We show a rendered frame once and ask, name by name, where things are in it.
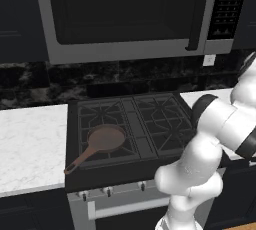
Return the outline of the brown frying pan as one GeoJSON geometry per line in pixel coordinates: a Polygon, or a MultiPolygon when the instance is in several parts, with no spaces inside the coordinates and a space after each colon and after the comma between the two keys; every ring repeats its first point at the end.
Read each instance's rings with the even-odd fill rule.
{"type": "Polygon", "coordinates": [[[94,127],[88,132],[88,147],[64,170],[66,175],[71,174],[84,161],[98,152],[111,152],[118,149],[126,140],[125,131],[113,124],[102,124],[94,127]]]}

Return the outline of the black gas hob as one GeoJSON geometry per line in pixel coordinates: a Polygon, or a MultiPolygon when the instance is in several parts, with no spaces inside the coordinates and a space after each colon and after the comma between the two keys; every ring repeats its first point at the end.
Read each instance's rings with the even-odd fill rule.
{"type": "Polygon", "coordinates": [[[71,102],[68,104],[66,163],[88,147],[88,132],[115,124],[126,133],[111,153],[97,153],[65,177],[68,193],[154,178],[158,167],[178,160],[195,135],[191,108],[178,94],[159,93],[71,102]]]}

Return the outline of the silver microwave oven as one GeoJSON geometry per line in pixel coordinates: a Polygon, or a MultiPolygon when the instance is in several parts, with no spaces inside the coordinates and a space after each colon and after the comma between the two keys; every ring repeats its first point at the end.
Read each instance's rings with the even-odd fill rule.
{"type": "Polygon", "coordinates": [[[55,65],[226,54],[256,38],[256,0],[38,0],[55,65]]]}

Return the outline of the dark blue wall cupboard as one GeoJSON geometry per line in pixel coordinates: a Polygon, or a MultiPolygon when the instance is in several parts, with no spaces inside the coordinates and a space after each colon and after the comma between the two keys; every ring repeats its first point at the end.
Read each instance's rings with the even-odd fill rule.
{"type": "Polygon", "coordinates": [[[232,49],[256,49],[256,0],[243,2],[232,49]]]}
{"type": "Polygon", "coordinates": [[[48,60],[38,0],[0,0],[0,64],[48,60]]]}

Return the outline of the black microwave door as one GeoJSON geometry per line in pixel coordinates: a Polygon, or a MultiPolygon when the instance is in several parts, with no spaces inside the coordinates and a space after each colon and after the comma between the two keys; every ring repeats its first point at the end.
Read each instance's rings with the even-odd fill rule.
{"type": "Polygon", "coordinates": [[[195,0],[51,0],[51,6],[61,44],[189,42],[195,0]]]}

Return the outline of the white wall socket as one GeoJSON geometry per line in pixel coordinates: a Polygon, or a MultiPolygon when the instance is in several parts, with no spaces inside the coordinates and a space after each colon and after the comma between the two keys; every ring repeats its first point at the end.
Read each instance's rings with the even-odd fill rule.
{"type": "Polygon", "coordinates": [[[215,63],[216,56],[215,55],[205,55],[203,60],[204,66],[213,66],[215,63]]]}

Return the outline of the dark blue base cupboard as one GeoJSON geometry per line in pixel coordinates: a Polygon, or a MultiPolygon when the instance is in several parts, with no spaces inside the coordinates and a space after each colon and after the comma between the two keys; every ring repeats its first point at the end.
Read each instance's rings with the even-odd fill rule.
{"type": "Polygon", "coordinates": [[[65,189],[0,198],[0,230],[75,230],[65,189]]]}
{"type": "Polygon", "coordinates": [[[204,230],[256,222],[256,164],[229,168],[223,177],[223,191],[214,199],[204,230]]]}

